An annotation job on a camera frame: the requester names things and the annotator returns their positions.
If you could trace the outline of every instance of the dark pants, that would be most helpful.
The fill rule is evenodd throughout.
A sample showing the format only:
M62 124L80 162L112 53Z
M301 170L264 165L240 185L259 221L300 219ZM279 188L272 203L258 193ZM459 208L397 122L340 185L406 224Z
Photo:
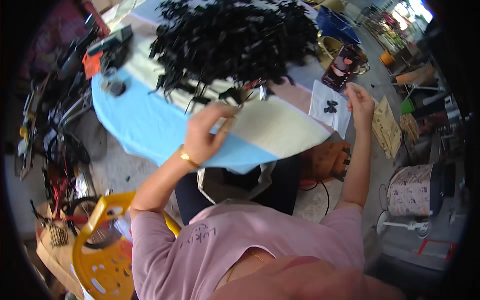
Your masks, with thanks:
M272 184L252 201L292 215L300 186L301 167L301 159L298 155L277 161L271 174ZM256 185L260 173L260 167L246 175L235 175L225 170L224 178L227 184L251 190L252 186ZM181 219L185 225L188 225L197 213L213 205L198 190L196 173L183 177L175 188L175 194Z

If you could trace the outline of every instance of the woman's arm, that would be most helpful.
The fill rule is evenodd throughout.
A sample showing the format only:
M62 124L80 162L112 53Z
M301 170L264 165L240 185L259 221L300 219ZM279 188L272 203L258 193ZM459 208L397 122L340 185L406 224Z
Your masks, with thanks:
M375 102L358 84L348 83L348 110L353 111L357 132L353 146L352 161L343 183L340 201L335 209L357 207L363 210L370 186L370 160L372 155L372 120Z
M201 165L220 149L237 111L236 107L211 104L189 119L184 151L193 165ZM210 130L220 118L227 120L217 134L211 134ZM145 211L161 213L179 180L195 169L193 165L183 160L179 151L175 151L138 189L130 208L131 219Z

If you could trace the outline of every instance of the gold bracelet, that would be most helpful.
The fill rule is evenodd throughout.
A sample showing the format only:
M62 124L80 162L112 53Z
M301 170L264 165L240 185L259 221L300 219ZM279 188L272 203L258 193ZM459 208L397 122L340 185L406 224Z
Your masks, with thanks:
M188 153L185 152L185 149L183 149L183 145L180 145L179 152L180 152L180 157L181 157L181 159L183 159L184 161L186 161L187 163L189 163L189 164L190 164L192 167L194 167L195 169L200 168L200 165L195 164L195 163L190 159L190 156L188 155Z

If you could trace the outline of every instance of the table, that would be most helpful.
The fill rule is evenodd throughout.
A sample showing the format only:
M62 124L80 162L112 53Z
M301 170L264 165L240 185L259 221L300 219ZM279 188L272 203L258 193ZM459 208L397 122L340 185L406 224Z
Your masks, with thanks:
M187 120L201 106L197 104L193 111L184 114L191 97L173 92L174 101L170 103L161 92L149 94L162 69L148 58L159 24L157 6L158 0L147 0L119 25L131 24L134 32L131 56L118 71L126 83L126 92L114 98L101 91L98 74L92 79L92 95L98 119L124 150L161 165L183 143ZM307 110L309 90L324 72L320 64L311 58L306 67L292 66L290 70L299 86L275 86L272 89L276 96L270 96L268 101L259 101L255 95L237 115L223 147L204 167L228 168L245 174L259 164L310 149L331 135L333 130L310 118ZM218 81L211 87L225 91L228 83Z

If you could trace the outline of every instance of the pink t-shirt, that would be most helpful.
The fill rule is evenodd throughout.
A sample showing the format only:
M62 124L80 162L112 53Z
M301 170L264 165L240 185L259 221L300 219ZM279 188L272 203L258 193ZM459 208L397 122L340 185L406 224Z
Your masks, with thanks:
M214 205L201 211L177 239L162 215L140 213L132 223L133 280L140 300L205 300L250 247L275 258L315 256L337 268L362 270L361 215L331 212L320 224L260 205Z

